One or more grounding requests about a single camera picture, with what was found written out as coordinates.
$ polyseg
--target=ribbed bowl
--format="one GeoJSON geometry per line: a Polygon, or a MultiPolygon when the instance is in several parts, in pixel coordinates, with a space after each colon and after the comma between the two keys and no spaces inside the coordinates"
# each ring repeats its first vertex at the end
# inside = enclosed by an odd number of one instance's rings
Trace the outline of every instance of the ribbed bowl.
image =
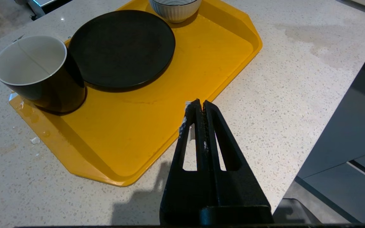
{"type": "Polygon", "coordinates": [[[194,15],[202,0],[149,0],[153,10],[171,23],[181,23],[194,15]]]}

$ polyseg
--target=black plate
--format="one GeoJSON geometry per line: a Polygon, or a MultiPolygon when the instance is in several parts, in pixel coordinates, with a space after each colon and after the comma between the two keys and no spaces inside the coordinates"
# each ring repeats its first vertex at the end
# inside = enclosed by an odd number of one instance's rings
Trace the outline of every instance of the black plate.
{"type": "Polygon", "coordinates": [[[170,63],[175,46],[174,34],[161,18],[119,10],[85,23],[68,50],[86,82],[125,89],[157,79],[170,63]]]}

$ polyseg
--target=countertop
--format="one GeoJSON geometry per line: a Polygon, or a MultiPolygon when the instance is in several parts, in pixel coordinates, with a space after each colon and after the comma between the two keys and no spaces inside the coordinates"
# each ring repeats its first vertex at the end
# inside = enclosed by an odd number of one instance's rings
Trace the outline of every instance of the countertop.
{"type": "MultiPolygon", "coordinates": [[[[67,38],[126,0],[75,0],[0,39],[67,38]]],[[[365,62],[365,13],[336,0],[226,0],[250,15],[261,52],[216,98],[274,211],[365,62]]],[[[0,227],[157,224],[175,143],[132,186],[67,172],[0,83],[0,227]]]]}

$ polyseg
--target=quartz countertop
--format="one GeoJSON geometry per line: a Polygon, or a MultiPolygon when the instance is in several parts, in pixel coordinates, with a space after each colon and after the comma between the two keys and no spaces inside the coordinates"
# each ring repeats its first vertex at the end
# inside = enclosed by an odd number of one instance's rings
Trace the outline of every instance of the quartz countertop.
{"type": "MultiPolygon", "coordinates": [[[[75,0],[0,39],[65,41],[126,0],[75,0]]],[[[214,100],[274,211],[365,62],[365,13],[336,0],[226,0],[250,15],[260,53],[214,100]]],[[[175,143],[129,187],[67,172],[0,83],[0,227],[158,224],[175,143]]]]}

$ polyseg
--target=black cup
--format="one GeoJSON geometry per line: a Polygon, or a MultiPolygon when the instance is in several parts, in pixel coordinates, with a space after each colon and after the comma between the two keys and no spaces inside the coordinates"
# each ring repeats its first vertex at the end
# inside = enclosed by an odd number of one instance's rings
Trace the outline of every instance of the black cup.
{"type": "Polygon", "coordinates": [[[0,53],[0,81],[35,105],[66,113],[80,107],[86,87],[65,44],[50,36],[29,36],[0,53]]]}

